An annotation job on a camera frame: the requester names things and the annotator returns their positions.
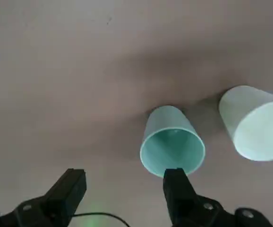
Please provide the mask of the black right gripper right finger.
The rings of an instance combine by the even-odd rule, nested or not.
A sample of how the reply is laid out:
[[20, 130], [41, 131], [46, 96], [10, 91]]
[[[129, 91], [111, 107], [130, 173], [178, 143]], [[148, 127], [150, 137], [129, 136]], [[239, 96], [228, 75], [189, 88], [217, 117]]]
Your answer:
[[261, 212], [238, 208], [227, 212], [216, 200], [198, 195], [181, 168], [166, 169], [163, 192], [173, 227], [271, 227]]

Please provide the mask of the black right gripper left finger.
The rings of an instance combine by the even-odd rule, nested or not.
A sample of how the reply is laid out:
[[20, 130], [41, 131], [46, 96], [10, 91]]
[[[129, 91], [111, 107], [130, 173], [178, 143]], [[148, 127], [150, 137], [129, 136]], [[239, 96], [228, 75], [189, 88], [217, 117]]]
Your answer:
[[87, 189], [83, 169], [67, 169], [45, 195], [0, 215], [0, 227], [67, 227]]

